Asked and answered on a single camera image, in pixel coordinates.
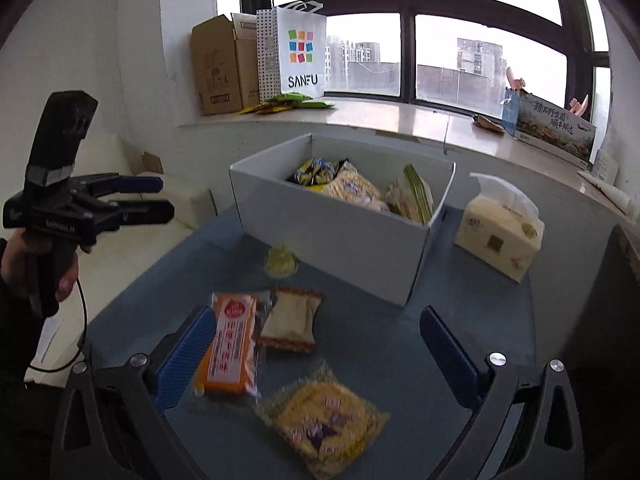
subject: screw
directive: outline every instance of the screw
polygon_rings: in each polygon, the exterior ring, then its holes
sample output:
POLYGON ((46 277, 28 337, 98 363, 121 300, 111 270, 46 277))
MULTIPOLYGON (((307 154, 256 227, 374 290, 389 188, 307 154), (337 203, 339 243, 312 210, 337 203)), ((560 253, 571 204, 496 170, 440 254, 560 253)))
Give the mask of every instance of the screw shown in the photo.
POLYGON ((129 363, 134 368, 140 368, 141 366, 146 365, 146 361, 147 361, 147 358, 146 358, 146 355, 144 354, 135 354, 134 356, 131 357, 131 359, 129 359, 129 363))
POLYGON ((553 371, 558 373, 564 370, 564 363, 560 359, 551 359, 549 366, 551 366, 553 371))
POLYGON ((507 362, 507 358, 500 352, 494 352, 489 355, 489 361, 491 361, 496 366, 504 366, 504 364, 507 362))
POLYGON ((84 361, 80 361, 79 363, 74 364, 74 367, 71 368, 71 371, 75 374, 81 374, 86 371, 86 363, 84 361))

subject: colorful square logo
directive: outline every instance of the colorful square logo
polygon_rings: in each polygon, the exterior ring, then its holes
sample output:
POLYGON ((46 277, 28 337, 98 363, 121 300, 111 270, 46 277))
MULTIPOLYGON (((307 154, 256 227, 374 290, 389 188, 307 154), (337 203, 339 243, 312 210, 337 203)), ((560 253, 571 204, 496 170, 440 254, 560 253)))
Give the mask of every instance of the colorful square logo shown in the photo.
POLYGON ((313 59, 313 55, 311 54, 311 52, 314 49, 314 34, 312 32, 306 32, 304 30, 290 30, 289 40, 290 62, 311 63, 313 59))

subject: window sill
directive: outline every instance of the window sill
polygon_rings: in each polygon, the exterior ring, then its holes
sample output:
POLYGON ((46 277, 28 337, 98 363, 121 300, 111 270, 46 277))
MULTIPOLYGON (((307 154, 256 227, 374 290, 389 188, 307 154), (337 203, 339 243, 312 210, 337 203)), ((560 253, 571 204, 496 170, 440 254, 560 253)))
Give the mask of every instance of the window sill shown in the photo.
POLYGON ((628 220, 606 196, 577 173, 578 168, 559 157, 513 139, 473 125, 470 117, 405 103, 384 102, 351 97, 325 97, 335 108, 290 110, 270 115, 224 114, 201 117, 190 126, 219 123, 252 123, 263 121, 331 124, 375 130, 377 135, 411 137, 445 152, 469 150, 494 156, 528 170, 548 176, 628 220))

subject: table surface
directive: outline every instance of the table surface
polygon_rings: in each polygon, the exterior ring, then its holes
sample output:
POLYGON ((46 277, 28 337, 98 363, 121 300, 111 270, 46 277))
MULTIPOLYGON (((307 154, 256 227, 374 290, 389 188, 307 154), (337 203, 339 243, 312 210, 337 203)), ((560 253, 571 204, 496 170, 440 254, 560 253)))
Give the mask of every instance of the table surface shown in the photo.
MULTIPOLYGON (((455 246, 462 212, 447 209, 412 296, 404 308, 300 264, 274 282, 264 273, 268 247, 244 236, 235 208, 200 229, 140 276, 88 327, 96 364, 116 366, 149 353, 212 291, 287 285, 324 294, 309 356, 269 350, 258 371, 264 396, 306 376, 324 359, 347 387, 390 414, 376 443, 340 477, 426 478, 468 421, 424 345, 418 318, 436 306, 471 333, 486 352, 535 363, 528 276, 521 284, 455 246)), ((185 392, 166 418, 211 478, 312 478, 302 460, 250 410, 194 399, 185 392)), ((513 434, 512 410, 483 478, 490 478, 513 434)))

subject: black gripper handle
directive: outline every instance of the black gripper handle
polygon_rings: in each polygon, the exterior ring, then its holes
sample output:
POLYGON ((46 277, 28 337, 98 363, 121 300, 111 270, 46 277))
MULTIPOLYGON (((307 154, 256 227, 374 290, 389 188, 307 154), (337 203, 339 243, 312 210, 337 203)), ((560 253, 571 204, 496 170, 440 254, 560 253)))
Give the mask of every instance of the black gripper handle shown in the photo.
POLYGON ((30 303, 37 318, 45 319, 58 312, 58 286, 71 267, 77 248, 77 244, 68 240, 53 240, 51 252, 27 257, 28 282, 33 283, 30 303))

